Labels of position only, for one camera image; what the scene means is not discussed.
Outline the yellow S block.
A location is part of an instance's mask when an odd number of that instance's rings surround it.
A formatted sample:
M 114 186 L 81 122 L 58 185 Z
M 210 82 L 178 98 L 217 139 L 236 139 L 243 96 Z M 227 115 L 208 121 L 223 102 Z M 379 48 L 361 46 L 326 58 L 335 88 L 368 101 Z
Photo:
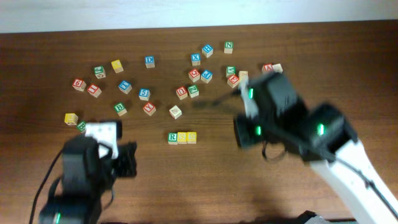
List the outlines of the yellow S block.
M 177 142 L 178 142 L 178 144 L 186 144 L 187 143 L 187 132 L 178 132 L 177 133 Z

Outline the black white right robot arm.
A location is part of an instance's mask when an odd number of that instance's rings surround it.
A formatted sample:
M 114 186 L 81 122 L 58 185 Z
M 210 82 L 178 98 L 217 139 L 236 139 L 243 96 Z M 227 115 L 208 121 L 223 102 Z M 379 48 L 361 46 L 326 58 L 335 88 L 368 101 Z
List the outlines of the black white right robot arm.
M 237 91 L 245 109 L 234 119 L 240 148 L 282 144 L 333 189 L 358 223 L 397 223 L 397 199 L 339 109 L 329 103 L 307 109 L 283 73 L 245 78 Z

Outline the green R block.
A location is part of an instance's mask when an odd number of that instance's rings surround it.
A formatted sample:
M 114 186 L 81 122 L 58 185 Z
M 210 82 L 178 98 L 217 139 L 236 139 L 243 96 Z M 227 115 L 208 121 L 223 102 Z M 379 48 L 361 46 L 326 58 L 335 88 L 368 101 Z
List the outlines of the green R block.
M 167 142 L 169 144 L 178 144 L 178 134 L 177 133 L 168 133 Z

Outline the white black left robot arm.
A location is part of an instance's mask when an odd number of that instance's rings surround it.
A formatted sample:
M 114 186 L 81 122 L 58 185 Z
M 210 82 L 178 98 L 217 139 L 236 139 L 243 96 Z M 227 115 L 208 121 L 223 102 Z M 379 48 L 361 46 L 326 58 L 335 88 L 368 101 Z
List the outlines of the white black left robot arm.
M 64 144 L 63 174 L 49 189 L 39 223 L 96 223 L 103 210 L 101 196 L 105 191 L 113 189 L 116 179 L 137 175 L 135 142 L 117 146 L 117 159 L 112 159 L 110 152 L 100 157 L 101 146 L 109 149 L 106 144 L 82 134 Z

